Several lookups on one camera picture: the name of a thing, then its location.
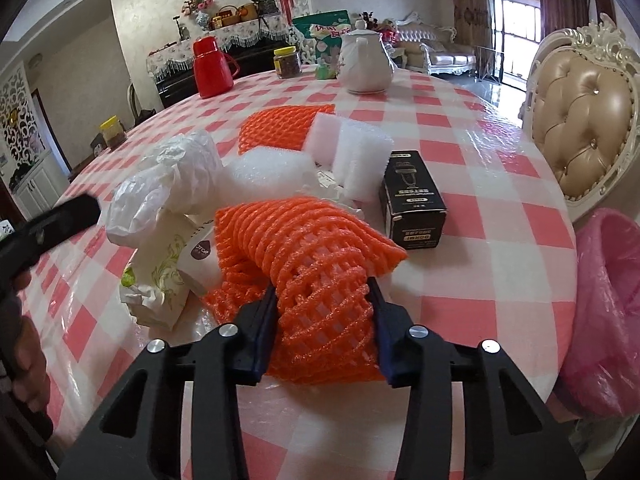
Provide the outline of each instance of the window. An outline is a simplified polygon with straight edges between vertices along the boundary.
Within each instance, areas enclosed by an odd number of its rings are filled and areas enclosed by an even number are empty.
[[[494,48],[502,53],[501,81],[526,90],[531,64],[542,41],[540,0],[490,0]]]

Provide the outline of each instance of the yellow lid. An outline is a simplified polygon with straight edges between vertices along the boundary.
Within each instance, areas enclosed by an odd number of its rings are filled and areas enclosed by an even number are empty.
[[[296,51],[295,46],[286,46],[284,48],[277,48],[273,51],[276,56],[288,56],[289,54],[293,54]]]
[[[107,119],[106,121],[104,121],[101,125],[100,125],[100,129],[101,130],[106,130],[108,128],[111,128],[114,124],[118,123],[118,116],[114,115],[111,119]]]

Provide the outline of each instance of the hand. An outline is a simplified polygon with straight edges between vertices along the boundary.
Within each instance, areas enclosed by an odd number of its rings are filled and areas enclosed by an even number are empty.
[[[31,283],[31,275],[25,272],[14,281],[17,292]],[[42,353],[40,336],[33,321],[22,318],[22,331],[15,344],[15,358],[23,370],[14,380],[16,399],[25,402],[32,412],[40,412],[47,407],[51,391],[51,382],[47,375],[47,359]]]

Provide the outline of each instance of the white teapot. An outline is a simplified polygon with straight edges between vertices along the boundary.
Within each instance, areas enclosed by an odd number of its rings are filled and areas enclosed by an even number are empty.
[[[356,30],[342,37],[338,81],[354,94],[384,92],[394,78],[394,64],[382,45],[382,36],[358,20]]]

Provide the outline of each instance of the tablecloth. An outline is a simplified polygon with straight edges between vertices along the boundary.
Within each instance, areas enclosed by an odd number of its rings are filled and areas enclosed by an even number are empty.
[[[355,96],[337,81],[316,81],[309,68],[290,80],[274,73],[249,76],[226,94],[192,96],[145,121],[125,144],[94,160],[62,200],[89,192],[106,207],[113,189],[163,139],[204,128],[229,160],[238,156],[238,129],[251,113],[318,103],[334,103],[339,115],[381,126],[397,149],[419,150],[449,209],[440,245],[411,252],[383,280],[391,300],[452,342],[499,341],[546,399],[575,310],[575,237],[564,199],[523,132],[448,82],[398,70],[385,94]],[[366,214],[374,225],[382,220],[376,206]],[[184,343],[214,326],[197,301],[190,301],[173,333],[135,325],[117,293],[131,253],[109,243],[100,222],[44,256],[26,291],[25,308],[42,336],[52,378],[49,415],[63,444],[73,442],[150,338]],[[239,388],[238,397],[253,479],[393,478],[407,389],[383,383],[293,386],[265,377],[255,388]],[[188,420],[185,413],[185,425]],[[456,479],[462,478],[464,449],[459,387],[453,430]],[[186,441],[186,478],[188,449]]]
[[[220,49],[229,50],[232,46],[247,48],[254,46],[263,38],[281,41],[289,35],[289,25],[280,14],[265,16],[261,20],[236,23],[228,27],[203,32],[197,38],[180,41],[150,54],[146,58],[146,71],[157,84],[175,73],[193,68],[193,43],[205,36],[213,36]]]

